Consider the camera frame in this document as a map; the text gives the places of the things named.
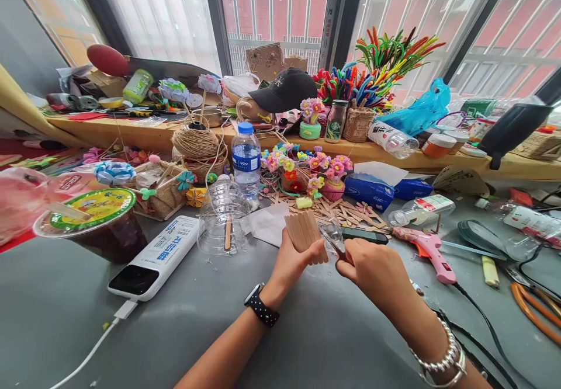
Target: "flower pot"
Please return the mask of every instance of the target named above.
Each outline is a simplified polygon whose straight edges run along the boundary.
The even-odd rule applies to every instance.
[[[321,125],[315,123],[313,125],[307,123],[300,123],[300,138],[307,140],[314,140],[320,137]]]
[[[345,182],[341,179],[338,181],[327,179],[325,185],[323,185],[320,189],[320,192],[328,200],[335,202],[343,197],[343,193],[345,192]]]

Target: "hand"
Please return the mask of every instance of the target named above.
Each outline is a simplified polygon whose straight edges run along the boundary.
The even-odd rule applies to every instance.
[[[282,230],[282,243],[276,256],[275,267],[269,282],[261,291],[263,303],[271,309],[277,309],[285,295],[298,281],[307,265],[327,262],[327,252],[322,239],[312,243],[304,252],[299,253],[292,244],[288,230]]]
[[[413,306],[424,304],[395,250],[363,239],[348,239],[345,252],[351,263],[338,259],[337,272],[354,282],[394,324]]]

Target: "beaded bracelet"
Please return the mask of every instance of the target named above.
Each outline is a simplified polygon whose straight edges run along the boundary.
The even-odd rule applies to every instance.
[[[462,378],[462,376],[464,376],[466,374],[466,356],[463,352],[463,349],[459,346],[458,341],[456,341],[456,338],[454,337],[454,334],[452,333],[452,331],[450,330],[450,328],[448,327],[446,322],[444,322],[440,318],[438,318],[438,320],[442,324],[442,327],[444,327],[444,330],[446,331],[446,336],[448,337],[448,351],[446,351],[446,355],[444,356],[444,360],[442,360],[439,363],[427,363],[427,362],[422,361],[417,356],[417,354],[415,354],[413,352],[413,350],[411,348],[409,348],[409,349],[411,350],[411,353],[415,357],[415,360],[417,360],[417,362],[421,366],[421,372],[419,373],[419,376],[421,377],[421,379],[423,381],[425,381],[425,383],[427,383],[431,387],[434,387],[434,388],[448,388],[448,387],[452,387],[453,385],[455,385]],[[436,373],[436,372],[442,373],[443,371],[448,370],[452,366],[456,367],[456,369],[458,370],[458,373],[456,373],[456,375],[448,383],[445,383],[445,384],[442,384],[442,385],[436,385],[436,384],[430,383],[428,381],[427,372],[429,372],[429,373],[431,373],[431,372],[432,373]]]

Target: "metal bowl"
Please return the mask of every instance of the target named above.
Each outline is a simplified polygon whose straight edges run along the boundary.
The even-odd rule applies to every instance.
[[[216,107],[205,107],[205,113],[201,119],[201,109],[196,109],[191,112],[193,114],[193,119],[197,122],[202,122],[205,126],[210,127],[220,127],[222,125],[222,110]]]

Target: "black watch strap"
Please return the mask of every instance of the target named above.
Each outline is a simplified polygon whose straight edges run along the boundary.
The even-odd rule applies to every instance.
[[[259,291],[254,291],[253,295],[244,304],[247,307],[251,307],[259,320],[263,322],[265,326],[268,326],[270,328],[275,326],[275,323],[281,316],[276,311],[271,310],[265,304],[263,304],[261,298],[259,297]]]

